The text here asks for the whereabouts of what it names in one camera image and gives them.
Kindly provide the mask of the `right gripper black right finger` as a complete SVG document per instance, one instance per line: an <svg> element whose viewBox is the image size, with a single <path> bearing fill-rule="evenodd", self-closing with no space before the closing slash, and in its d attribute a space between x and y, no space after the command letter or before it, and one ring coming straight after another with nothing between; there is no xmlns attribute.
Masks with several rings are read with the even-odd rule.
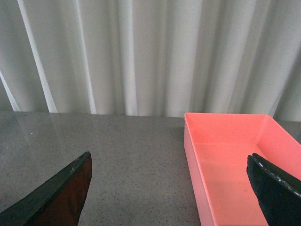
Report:
<svg viewBox="0 0 301 226"><path fill-rule="evenodd" d="M301 224L301 181L253 153L247 157L247 175L269 226Z"/></svg>

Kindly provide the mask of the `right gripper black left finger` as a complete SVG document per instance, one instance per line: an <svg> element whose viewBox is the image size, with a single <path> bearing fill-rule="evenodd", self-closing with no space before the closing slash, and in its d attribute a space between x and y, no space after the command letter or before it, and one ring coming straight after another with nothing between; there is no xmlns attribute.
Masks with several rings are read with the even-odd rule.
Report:
<svg viewBox="0 0 301 226"><path fill-rule="evenodd" d="M76 226L92 178L90 152L0 214L2 226Z"/></svg>

